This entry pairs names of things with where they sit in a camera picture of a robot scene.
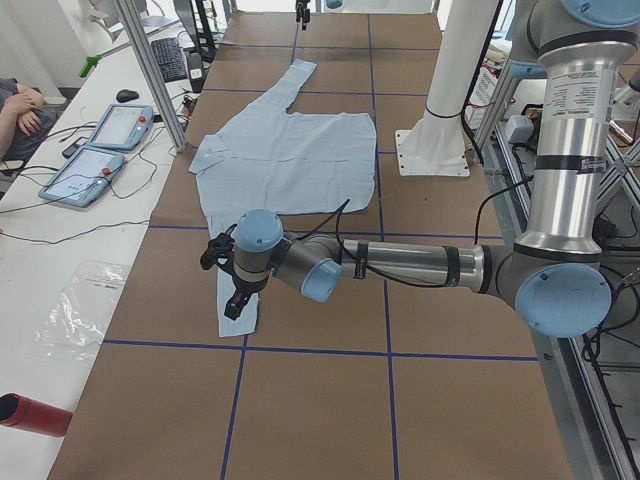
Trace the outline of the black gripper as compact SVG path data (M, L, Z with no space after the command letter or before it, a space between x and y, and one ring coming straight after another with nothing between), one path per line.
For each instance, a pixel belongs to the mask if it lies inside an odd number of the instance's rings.
M253 294L260 292L266 286L268 272L265 270L250 271L231 259L220 263L219 268L231 276L237 291L226 302L224 315L231 320L237 320L252 299Z

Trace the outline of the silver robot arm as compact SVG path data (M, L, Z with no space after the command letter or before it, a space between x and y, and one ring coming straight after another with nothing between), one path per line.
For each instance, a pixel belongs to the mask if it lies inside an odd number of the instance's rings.
M592 237L615 77L636 51L635 1L521 1L511 69L541 67L547 82L525 231L510 246L421 246L296 237L269 210L252 210L219 236L230 283L223 319L249 310L277 278L323 302L343 275L418 288L466 287L502 299L536 331L570 338L601 324L613 302Z

